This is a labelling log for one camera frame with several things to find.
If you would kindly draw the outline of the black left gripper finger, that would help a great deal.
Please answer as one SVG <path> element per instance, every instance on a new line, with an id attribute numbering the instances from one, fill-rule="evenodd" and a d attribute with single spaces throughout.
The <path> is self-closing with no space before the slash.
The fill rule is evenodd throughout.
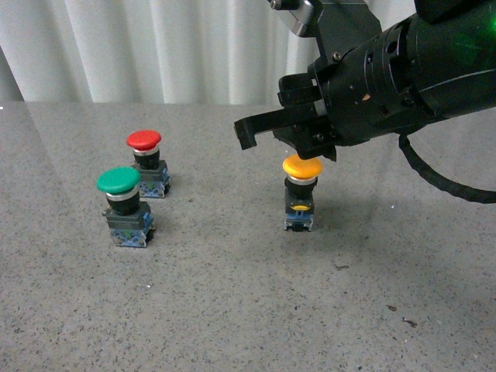
<path id="1" fill-rule="evenodd" d="M 291 126 L 299 122 L 324 118 L 315 107 L 287 107 L 274 112 L 250 116 L 234 123 L 235 131 L 243 150 L 255 147 L 255 135 Z"/>

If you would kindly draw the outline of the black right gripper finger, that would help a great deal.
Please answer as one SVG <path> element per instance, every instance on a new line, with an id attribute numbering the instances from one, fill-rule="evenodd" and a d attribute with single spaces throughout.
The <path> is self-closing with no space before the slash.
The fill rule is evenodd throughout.
<path id="1" fill-rule="evenodd" d="M 296 150 L 303 160 L 324 156 L 336 162 L 335 133 L 327 119 L 317 118 L 299 122 L 275 129 L 273 134 L 277 140 Z"/>

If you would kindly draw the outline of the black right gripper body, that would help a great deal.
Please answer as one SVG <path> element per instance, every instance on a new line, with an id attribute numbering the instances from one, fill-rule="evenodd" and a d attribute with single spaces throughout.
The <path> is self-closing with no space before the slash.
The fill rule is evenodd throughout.
<path id="1" fill-rule="evenodd" d="M 311 64 L 307 73 L 280 80 L 281 103 L 320 103 L 335 146 L 353 146 L 388 133 L 413 133 L 430 123 L 415 87 L 408 42 L 416 18 L 407 18 L 340 56 Z"/>

